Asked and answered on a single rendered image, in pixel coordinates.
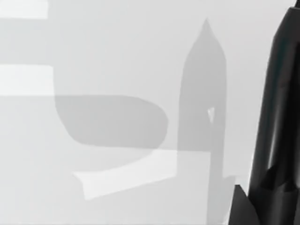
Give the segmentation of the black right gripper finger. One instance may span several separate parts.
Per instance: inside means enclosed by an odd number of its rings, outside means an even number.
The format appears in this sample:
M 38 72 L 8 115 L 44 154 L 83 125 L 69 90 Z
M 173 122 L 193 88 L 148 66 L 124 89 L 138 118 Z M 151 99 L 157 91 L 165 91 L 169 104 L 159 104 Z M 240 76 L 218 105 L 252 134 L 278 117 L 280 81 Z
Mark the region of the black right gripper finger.
M 228 225 L 260 225 L 252 203 L 238 184 L 234 186 Z

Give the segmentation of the large glossy black shape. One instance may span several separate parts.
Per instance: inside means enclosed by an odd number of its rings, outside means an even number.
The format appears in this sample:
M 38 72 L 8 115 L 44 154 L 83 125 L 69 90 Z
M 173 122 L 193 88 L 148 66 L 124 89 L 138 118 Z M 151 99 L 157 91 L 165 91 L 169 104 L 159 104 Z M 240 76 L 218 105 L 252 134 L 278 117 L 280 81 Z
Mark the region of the large glossy black shape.
M 272 40 L 248 198 L 259 225 L 300 225 L 300 0 Z

